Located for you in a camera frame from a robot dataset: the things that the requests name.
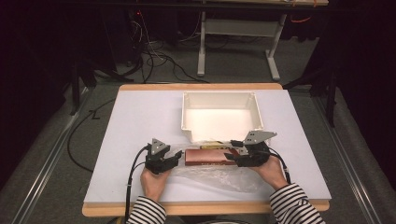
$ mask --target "striped shirt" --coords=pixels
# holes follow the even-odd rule
[[[303,189],[297,184],[287,185],[270,196],[271,207],[278,223],[325,223],[318,210],[309,203]],[[149,198],[140,196],[134,204],[129,224],[163,224],[165,209]]]

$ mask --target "white table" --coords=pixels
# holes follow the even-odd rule
[[[188,144],[181,131],[184,91],[254,91],[264,130],[276,132],[271,147],[285,160],[291,181],[302,186],[319,210],[329,208],[330,192],[318,168],[289,93],[278,84],[168,84],[121,86],[107,126],[82,212],[87,217],[123,216],[128,175],[138,150],[157,138],[167,145]],[[142,155],[138,162],[144,161]],[[142,195],[134,173],[131,202]],[[270,186],[234,192],[188,178],[170,176],[161,203],[168,215],[269,213]]]
[[[282,5],[285,7],[290,7],[292,4],[305,7],[312,7],[314,4],[316,4],[316,6],[328,5],[328,0],[296,0],[294,3],[292,3],[292,0],[204,0],[203,4],[206,2],[270,4]],[[207,19],[206,13],[203,11],[201,14],[201,46],[198,55],[198,77],[203,77],[205,75],[205,35],[267,36],[272,38],[272,45],[269,46],[269,49],[265,50],[266,60],[270,68],[272,79],[279,81],[280,76],[277,72],[274,55],[286,18],[287,15],[283,14],[279,17],[278,21],[218,20]]]

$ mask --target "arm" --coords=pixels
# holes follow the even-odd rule
[[[166,180],[171,174],[168,170],[155,175],[150,170],[144,169],[140,176],[145,196],[139,196],[134,204],[134,209],[129,215],[128,224],[152,223],[163,224],[166,219],[165,209],[158,203],[163,194]]]
[[[278,158],[270,156],[262,166],[250,169],[274,188],[270,201],[278,223],[324,223],[318,210],[309,203],[303,189],[286,181]]]

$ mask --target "gray carpet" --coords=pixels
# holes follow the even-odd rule
[[[225,47],[221,39],[209,42],[205,80],[209,82],[272,82],[268,66],[263,60],[263,45],[267,39],[251,42],[251,39],[236,39]],[[165,52],[171,56],[185,71],[196,77],[196,63],[198,47],[195,42],[179,44],[176,48],[153,44],[156,52]],[[315,47],[315,41],[299,43],[295,39],[281,41],[276,52],[276,64],[281,76],[281,83],[288,83],[299,77],[304,71],[306,62]],[[155,59],[156,64],[163,63],[163,59]],[[179,77],[183,73],[176,69]],[[144,74],[149,74],[149,66],[144,66]],[[143,80],[141,73],[132,75],[136,82]],[[120,83],[106,78],[98,78],[99,84],[90,90],[87,101],[78,116],[77,124],[89,110],[95,109],[110,99],[116,97]],[[148,80],[149,82],[178,82],[173,73],[173,65],[169,62],[156,67]],[[368,223],[360,207],[359,201],[350,187],[349,180],[339,160],[336,144],[331,138],[321,111],[315,103],[316,99],[309,96],[307,87],[290,91],[300,121],[304,127],[308,141],[317,158],[319,168],[326,178],[332,195],[330,210],[321,213],[327,223]],[[375,159],[362,139],[359,129],[343,103],[342,95],[337,92],[335,107],[335,130],[340,133],[343,146],[352,160],[370,198],[373,199],[375,211],[383,223],[396,223],[395,213],[391,208],[395,206],[395,193],[389,186],[387,179],[378,168]],[[0,223],[11,223],[18,213],[25,196],[34,184],[46,158],[55,145],[55,141],[71,119],[70,95],[66,104],[48,122],[42,133],[37,137],[24,160],[14,175],[7,182],[0,193]],[[81,164],[93,169],[99,152],[103,136],[106,131],[113,103],[102,107],[96,117],[86,119],[73,134],[70,149],[74,158]],[[91,179],[91,173],[82,170],[71,162],[66,144],[62,145],[56,166],[50,175],[46,187],[38,197],[30,216],[25,223],[107,223],[111,218],[84,217],[81,207],[85,192]]]

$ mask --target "wooden table edge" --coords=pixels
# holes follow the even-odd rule
[[[278,83],[210,83],[210,84],[125,84],[119,91],[218,91],[218,90],[283,90]]]
[[[330,208],[328,200],[310,200],[310,202],[319,212]],[[162,206],[168,216],[272,213],[269,202],[162,203]],[[122,217],[125,214],[125,203],[84,203],[82,214],[85,217]]]
[[[293,0],[286,2],[283,0],[206,0],[206,2],[216,2],[216,3],[248,3],[248,4],[269,4],[269,5],[281,5],[281,6],[288,6],[288,5],[295,5],[295,6],[313,6],[315,4],[314,0],[296,0],[293,3]],[[316,6],[317,7],[326,7],[329,5],[328,0],[317,0]]]

